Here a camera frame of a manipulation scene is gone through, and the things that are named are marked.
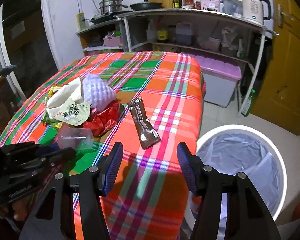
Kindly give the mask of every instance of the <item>crumpled red wrapper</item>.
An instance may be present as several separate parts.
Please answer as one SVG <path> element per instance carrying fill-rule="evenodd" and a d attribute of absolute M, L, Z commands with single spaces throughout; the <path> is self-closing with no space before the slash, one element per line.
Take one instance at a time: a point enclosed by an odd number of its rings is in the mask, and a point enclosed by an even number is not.
<path fill-rule="evenodd" d="M 83 128 L 92 131 L 94 137 L 99 137 L 113 128 L 119 119 L 120 101 L 112 101 L 104 111 L 91 114 L 83 123 Z"/>

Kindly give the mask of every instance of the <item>plaid tablecloth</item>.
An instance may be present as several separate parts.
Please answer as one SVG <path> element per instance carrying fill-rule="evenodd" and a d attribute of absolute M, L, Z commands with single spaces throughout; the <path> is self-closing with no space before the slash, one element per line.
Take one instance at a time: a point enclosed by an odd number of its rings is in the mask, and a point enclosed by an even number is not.
<path fill-rule="evenodd" d="M 49 144 L 57 134 L 43 125 L 43 99 L 52 84 L 100 74 L 117 93 L 125 110 L 118 125 L 95 138 L 95 152 L 85 154 L 69 173 L 77 174 L 123 144 L 124 155 L 113 190 L 101 199 L 112 239 L 176 239 L 184 217 L 188 190 L 176 149 L 185 141 L 196 150 L 201 119 L 203 77 L 197 62 L 170 52 L 108 53 L 87 56 L 66 66 L 24 103 L 0 138 L 1 145 L 35 141 Z M 142 97 L 161 142 L 143 150 L 126 104 Z M 74 197 L 77 240 L 83 240 L 79 196 Z"/>

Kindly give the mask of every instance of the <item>tile floor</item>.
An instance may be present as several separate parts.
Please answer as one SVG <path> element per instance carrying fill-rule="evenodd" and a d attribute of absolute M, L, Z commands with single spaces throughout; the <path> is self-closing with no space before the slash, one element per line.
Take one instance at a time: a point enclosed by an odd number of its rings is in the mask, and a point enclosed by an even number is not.
<path fill-rule="evenodd" d="M 285 224 L 290 221 L 293 209 L 300 202 L 300 136 L 253 114 L 237 117 L 237 111 L 237 100 L 231 101 L 227 108 L 204 102 L 200 136 L 221 125 L 241 124 L 260 131 L 276 145 L 282 155 L 288 177 L 285 203 L 276 223 Z"/>

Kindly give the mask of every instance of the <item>frying pan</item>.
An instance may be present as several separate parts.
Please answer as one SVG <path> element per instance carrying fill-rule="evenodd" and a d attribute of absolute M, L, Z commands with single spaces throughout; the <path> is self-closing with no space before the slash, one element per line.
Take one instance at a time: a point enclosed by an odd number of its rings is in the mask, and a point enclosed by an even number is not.
<path fill-rule="evenodd" d="M 143 0 L 143 2 L 130 5 L 130 8 L 135 11 L 142 11 L 150 9 L 161 9 L 163 7 L 161 2 L 148 2 L 148 0 Z"/>

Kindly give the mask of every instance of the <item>yellow door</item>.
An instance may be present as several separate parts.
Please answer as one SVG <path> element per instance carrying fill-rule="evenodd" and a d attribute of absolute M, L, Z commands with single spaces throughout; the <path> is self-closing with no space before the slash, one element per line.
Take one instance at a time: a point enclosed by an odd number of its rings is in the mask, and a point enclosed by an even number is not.
<path fill-rule="evenodd" d="M 294 0 L 274 0 L 274 11 L 279 35 L 251 112 L 300 135 L 300 8 Z"/>

